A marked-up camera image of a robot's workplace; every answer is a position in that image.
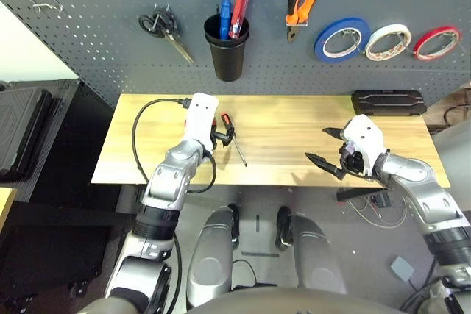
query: black cup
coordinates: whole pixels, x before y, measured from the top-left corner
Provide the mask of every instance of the black cup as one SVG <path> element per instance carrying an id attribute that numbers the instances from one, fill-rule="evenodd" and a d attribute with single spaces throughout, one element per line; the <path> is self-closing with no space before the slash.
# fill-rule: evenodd
<path id="1" fill-rule="evenodd" d="M 214 71 L 222 81 L 236 81 L 242 75 L 245 42 L 249 37 L 249 21 L 244 19 L 238 38 L 219 38 L 219 14 L 205 21 L 206 40 L 213 56 Z"/>

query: black wire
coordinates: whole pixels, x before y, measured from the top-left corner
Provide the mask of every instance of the black wire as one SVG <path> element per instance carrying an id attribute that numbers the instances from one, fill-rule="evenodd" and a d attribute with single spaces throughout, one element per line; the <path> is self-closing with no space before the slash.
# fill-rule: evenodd
<path id="1" fill-rule="evenodd" d="M 208 150 L 205 150 L 205 152 L 203 153 L 203 156 L 206 156 L 207 158 L 209 158 L 209 160 L 211 161 L 211 165 L 213 165 L 213 178 L 210 181 L 210 183 L 203 189 L 188 190 L 187 193 L 189 194 L 199 194 L 199 193 L 204 193 L 205 191 L 210 190 L 211 187 L 214 185 L 214 181 L 216 180 L 216 161 L 214 160 L 213 155 Z"/>
<path id="2" fill-rule="evenodd" d="M 451 126 L 450 122 L 448 121 L 448 113 L 451 112 L 452 110 L 455 110 L 456 108 L 466 108 L 466 107 L 471 107 L 471 104 L 457 104 L 456 106 L 450 107 L 447 110 L 443 112 L 443 120 L 448 126 Z"/>
<path id="3" fill-rule="evenodd" d="M 257 275 L 255 275 L 255 271 L 252 267 L 252 265 L 250 265 L 250 263 L 245 260 L 245 259 L 237 259 L 237 260 L 234 260 L 233 261 L 233 265 L 236 264 L 236 263 L 246 263 L 249 267 L 250 267 L 250 270 L 252 270 L 252 274 L 253 274 L 253 279 L 255 280 L 255 284 L 258 282 L 257 281 Z"/>
<path id="4" fill-rule="evenodd" d="M 412 287 L 413 290 L 415 290 L 416 292 L 419 292 L 419 290 L 417 290 L 414 284 L 412 283 L 411 279 L 408 279 L 407 283 Z"/>
<path id="5" fill-rule="evenodd" d="M 369 180 L 376 180 L 378 178 L 375 178 L 373 176 L 362 176 L 360 174 L 357 174 L 357 173 L 353 173 L 352 171 L 349 171 L 348 168 L 347 168 L 347 164 L 345 163 L 345 161 L 340 161 L 340 165 L 342 166 L 342 168 L 350 175 L 350 176 L 356 176 L 357 178 L 360 178 L 360 179 L 369 179 Z"/>
<path id="6" fill-rule="evenodd" d="M 400 310 L 403 310 L 403 311 L 407 310 L 417 300 L 417 298 L 419 298 L 419 296 L 423 296 L 422 292 L 425 289 L 429 289 L 430 287 L 435 285 L 435 283 L 437 281 L 435 281 L 433 283 L 429 283 L 430 280 L 431 280 L 431 277 L 433 275 L 433 270 L 435 270 L 435 266 L 436 266 L 436 258 L 434 258 L 432 263 L 431 263 L 430 269 L 428 270 L 427 277 L 425 278 L 423 286 L 421 288 L 419 288 L 419 290 L 416 290 L 415 293 L 413 293 L 409 298 L 407 298 L 404 301 L 404 303 L 399 308 Z"/>
<path id="7" fill-rule="evenodd" d="M 139 118 L 141 117 L 144 110 L 146 110 L 147 107 L 152 106 L 153 104 L 156 104 L 156 103 L 160 103 L 160 102 L 179 103 L 179 100 L 178 99 L 155 99 L 154 101 L 147 102 L 144 106 L 142 106 L 141 110 L 139 110 L 139 113 L 134 118 L 134 124 L 132 125 L 132 132 L 131 132 L 132 154 L 134 154 L 134 160 L 136 164 L 138 165 L 138 170 L 141 172 L 142 177 L 144 178 L 146 183 L 149 182 L 149 178 L 147 178 L 146 172 L 144 172 L 141 162 L 139 161 L 138 151 L 135 147 L 135 131 L 138 128 Z"/>
<path id="8" fill-rule="evenodd" d="M 135 145 L 135 134 L 136 134 L 136 130 L 138 128 L 139 118 L 141 117 L 144 110 L 146 110 L 147 107 L 152 106 L 153 104 L 156 104 L 156 103 L 160 103 L 160 102 L 180 103 L 181 100 L 179 100 L 179 99 L 155 99 L 154 101 L 147 102 L 144 106 L 142 106 L 141 110 L 139 110 L 139 113 L 134 118 L 134 124 L 132 125 L 132 132 L 131 132 L 132 154 L 134 155 L 134 161 L 135 161 L 135 163 L 138 167 L 138 170 L 141 172 L 141 175 L 144 178 L 144 180 L 146 181 L 146 183 L 149 182 L 149 178 L 147 178 L 146 172 L 144 172 L 144 169 L 142 168 L 142 165 L 141 165 L 141 161 L 139 160 L 138 151 L 137 151 L 136 145 Z M 203 156 L 206 156 L 211 161 L 211 165 L 213 166 L 213 178 L 210 181 L 210 183 L 206 187 L 204 187 L 203 189 L 188 190 L 187 193 L 190 193 L 190 194 L 204 193 L 205 191 L 208 191 L 214 185 L 214 182 L 216 181 L 216 161 L 214 160 L 213 155 L 210 152 L 208 152 L 207 150 L 204 150 Z"/>
<path id="9" fill-rule="evenodd" d="M 428 270 L 427 277 L 425 278 L 424 284 L 422 285 L 422 288 L 424 288 L 426 285 L 428 285 L 428 283 L 432 279 L 433 271 L 435 270 L 435 266 L 436 266 L 436 258 L 434 257 L 433 261 L 432 261 L 432 265 L 430 266 L 430 270 Z"/>
<path id="10" fill-rule="evenodd" d="M 422 293 L 424 293 L 427 290 L 430 290 L 430 288 L 435 285 L 440 279 L 436 280 L 435 282 L 432 282 L 425 287 L 420 288 L 417 292 L 414 292 L 409 298 L 407 298 L 403 305 L 400 306 L 399 310 L 406 311 L 416 300 L 417 298 L 424 297 Z"/>
<path id="11" fill-rule="evenodd" d="M 177 250 L 177 268 L 178 268 L 178 275 L 177 275 L 177 286 L 175 288 L 174 298 L 171 299 L 171 303 L 169 309 L 167 310 L 167 314 L 171 314 L 175 308 L 175 304 L 178 300 L 178 295 L 180 294 L 180 287 L 182 285 L 182 251 L 180 249 L 180 243 L 178 243 L 177 234 L 174 234 L 175 239 L 175 249 Z"/>

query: pegboard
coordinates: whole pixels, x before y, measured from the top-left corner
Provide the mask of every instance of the pegboard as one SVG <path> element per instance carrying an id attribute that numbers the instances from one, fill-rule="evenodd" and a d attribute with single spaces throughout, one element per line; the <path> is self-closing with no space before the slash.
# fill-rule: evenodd
<path id="1" fill-rule="evenodd" d="M 221 0 L 58 0 L 64 6 L 61 13 L 44 10 L 39 15 L 29 0 L 2 1 L 112 106 L 121 92 L 296 95 L 355 89 L 416 89 L 432 104 L 471 77 L 470 0 L 317 0 L 309 26 L 294 43 L 286 41 L 287 0 L 250 0 L 244 72 L 235 82 L 216 78 L 203 31 Z M 151 14 L 155 4 L 170 4 L 179 24 L 178 40 L 194 58 L 193 65 L 170 43 L 139 27 L 137 17 Z M 318 61 L 313 50 L 317 35 L 350 16 L 364 18 L 372 31 L 405 24 L 413 34 L 412 45 L 429 29 L 455 24 L 463 33 L 463 48 L 431 62 L 407 52 L 383 62 L 364 55 L 332 65 Z"/>

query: screwdriver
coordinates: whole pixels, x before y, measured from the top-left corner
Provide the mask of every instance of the screwdriver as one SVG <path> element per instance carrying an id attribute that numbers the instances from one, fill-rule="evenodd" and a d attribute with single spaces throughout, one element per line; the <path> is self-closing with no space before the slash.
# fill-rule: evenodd
<path id="1" fill-rule="evenodd" d="M 230 130 L 235 131 L 234 126 L 233 126 L 233 122 L 230 120 L 229 115 L 227 113 L 222 113 L 221 119 L 222 119 L 222 121 L 224 123 L 224 126 L 226 127 L 227 131 L 230 131 Z M 237 148 L 237 152 L 241 156 L 242 163 L 247 167 L 247 161 L 245 160 L 244 154 L 242 154 L 242 150 L 241 150 L 241 148 L 239 147 L 239 145 L 237 143 L 236 133 L 235 132 L 234 132 L 233 140 L 234 140 L 235 147 Z"/>

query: wooden tabletop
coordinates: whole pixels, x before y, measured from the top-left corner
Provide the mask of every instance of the wooden tabletop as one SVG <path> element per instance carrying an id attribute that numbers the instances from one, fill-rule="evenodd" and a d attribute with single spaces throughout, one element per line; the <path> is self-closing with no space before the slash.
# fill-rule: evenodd
<path id="1" fill-rule="evenodd" d="M 144 183 L 131 148 L 131 129 L 140 108 L 157 98 L 187 95 L 123 94 L 119 98 L 102 153 L 96 164 L 93 183 Z M 221 113 L 233 120 L 237 141 L 248 167 L 233 144 L 214 152 L 216 184 L 304 185 L 331 187 L 377 187 L 375 182 L 334 176 L 313 165 L 305 152 L 339 164 L 341 141 L 322 132 L 327 126 L 343 127 L 354 115 L 349 96 L 217 96 L 218 131 L 224 132 Z M 166 150 L 176 146 L 184 133 L 187 110 L 179 104 L 154 104 L 141 116 L 136 145 L 147 176 L 163 161 Z M 421 117 L 374 117 L 383 130 L 385 146 L 395 154 L 415 157 L 429 163 L 441 186 L 449 182 L 427 127 Z M 198 169 L 194 184 L 211 179 L 210 163 Z"/>
<path id="2" fill-rule="evenodd" d="M 0 231 L 5 224 L 8 212 L 12 207 L 13 200 L 15 200 L 15 189 L 0 188 Z"/>

